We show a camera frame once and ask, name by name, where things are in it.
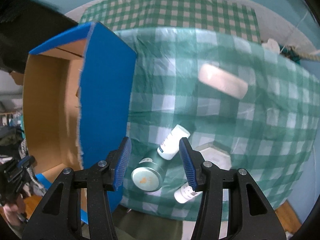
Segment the white wall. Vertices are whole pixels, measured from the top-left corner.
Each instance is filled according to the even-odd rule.
[[[310,73],[320,80],[320,62],[301,61]],[[320,126],[314,143],[315,152],[311,154],[304,166],[304,172],[291,192],[288,201],[297,213],[301,222],[304,222],[312,210],[320,193]]]
[[[22,86],[15,84],[9,73],[0,70],[0,102],[6,112],[22,107]]]

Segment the wooden floor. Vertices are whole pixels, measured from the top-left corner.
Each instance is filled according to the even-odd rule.
[[[285,231],[294,234],[301,227],[301,223],[288,201],[276,209],[276,214]]]
[[[24,202],[26,203],[26,213],[28,218],[30,218],[30,216],[32,215],[33,211],[37,207],[40,200],[41,200],[41,197],[39,196],[32,196],[24,200]],[[4,217],[2,207],[0,208],[0,213]],[[288,231],[289,233],[294,234],[301,227],[301,223],[299,222],[296,214],[294,213],[288,201],[284,202],[276,210],[276,214],[285,231]]]

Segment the green checkered tablecloth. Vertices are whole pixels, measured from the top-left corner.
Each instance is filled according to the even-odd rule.
[[[196,220],[201,197],[179,204],[173,193],[187,180],[176,155],[164,186],[139,190],[131,172],[176,124],[191,132],[193,147],[217,141],[231,149],[233,168],[245,168],[278,207],[310,156],[320,116],[320,85],[292,61],[236,36],[188,28],[137,28],[115,32],[137,52],[127,135],[132,154],[122,205],[162,217]],[[204,63],[249,84],[239,101],[197,79]],[[223,205],[223,220],[228,202]]]
[[[110,30],[195,27],[260,42],[252,8],[225,0],[105,0],[84,12],[80,23],[100,21]]]

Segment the bottle cap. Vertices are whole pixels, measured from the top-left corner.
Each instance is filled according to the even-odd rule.
[[[173,195],[174,195],[174,198],[176,199],[176,201],[178,201],[181,204],[184,204],[188,201],[188,199],[183,197],[183,195],[181,194],[181,188],[176,190],[176,192]]]
[[[173,130],[171,131],[171,134],[175,138],[179,138],[178,144],[181,138],[190,136],[190,133],[187,131],[187,129],[185,129],[184,127],[178,124],[173,128]]]

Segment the metal screw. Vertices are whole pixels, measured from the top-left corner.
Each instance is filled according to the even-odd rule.
[[[107,162],[106,161],[99,161],[98,162],[98,166],[99,167],[104,167],[104,166],[106,166],[107,165]]]
[[[204,167],[210,168],[210,167],[212,167],[212,162],[205,161],[205,162],[203,163],[203,165],[204,165]]]
[[[245,169],[239,169],[238,171],[241,175],[246,175],[247,174],[247,171]]]
[[[71,168],[69,168],[69,167],[63,169],[64,174],[69,174],[70,172],[71,172]]]

